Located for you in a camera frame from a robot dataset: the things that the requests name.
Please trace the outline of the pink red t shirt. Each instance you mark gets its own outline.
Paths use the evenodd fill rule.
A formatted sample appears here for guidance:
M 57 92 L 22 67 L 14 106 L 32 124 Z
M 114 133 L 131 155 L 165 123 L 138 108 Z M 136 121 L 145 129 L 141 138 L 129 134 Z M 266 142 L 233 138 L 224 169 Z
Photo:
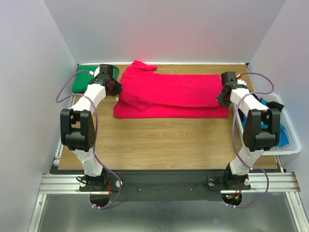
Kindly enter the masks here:
M 228 117 L 228 109 L 216 100 L 222 89 L 218 74 L 162 74 L 156 69 L 137 60 L 126 68 L 114 117 Z

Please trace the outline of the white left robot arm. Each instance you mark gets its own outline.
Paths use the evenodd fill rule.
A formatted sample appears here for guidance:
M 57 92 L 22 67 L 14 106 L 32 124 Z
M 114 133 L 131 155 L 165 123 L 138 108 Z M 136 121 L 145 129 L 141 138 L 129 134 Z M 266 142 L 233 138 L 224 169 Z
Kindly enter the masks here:
M 72 151 L 84 169 L 77 181 L 85 190 L 102 191 L 107 186 L 106 170 L 98 161 L 95 144 L 98 132 L 97 106 L 107 96 L 117 96 L 122 84 L 117 82 L 119 69 L 111 64 L 100 64 L 94 71 L 84 93 L 69 109 L 60 112 L 61 143 Z

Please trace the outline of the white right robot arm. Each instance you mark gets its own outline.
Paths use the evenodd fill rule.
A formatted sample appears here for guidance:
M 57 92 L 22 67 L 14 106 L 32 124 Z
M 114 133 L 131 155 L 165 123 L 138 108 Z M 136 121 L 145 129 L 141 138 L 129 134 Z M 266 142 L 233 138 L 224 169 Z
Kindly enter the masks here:
M 228 163 L 222 177 L 223 186 L 232 189 L 245 183 L 254 163 L 280 141 L 281 114 L 276 108 L 263 105 L 250 91 L 240 75 L 235 72 L 224 72 L 220 75 L 222 90 L 217 102 L 229 107 L 233 104 L 234 113 L 242 112 L 246 124 L 242 133 L 243 146 L 235 149 L 236 158 Z

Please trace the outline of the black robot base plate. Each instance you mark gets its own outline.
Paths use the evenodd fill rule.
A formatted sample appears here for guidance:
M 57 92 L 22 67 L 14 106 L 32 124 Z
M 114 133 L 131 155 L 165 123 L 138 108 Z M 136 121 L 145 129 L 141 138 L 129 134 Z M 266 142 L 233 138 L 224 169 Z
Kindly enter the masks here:
M 221 201 L 229 203 L 250 190 L 248 175 L 223 170 L 118 170 L 97 177 L 78 176 L 79 191 L 92 203 L 156 201 Z

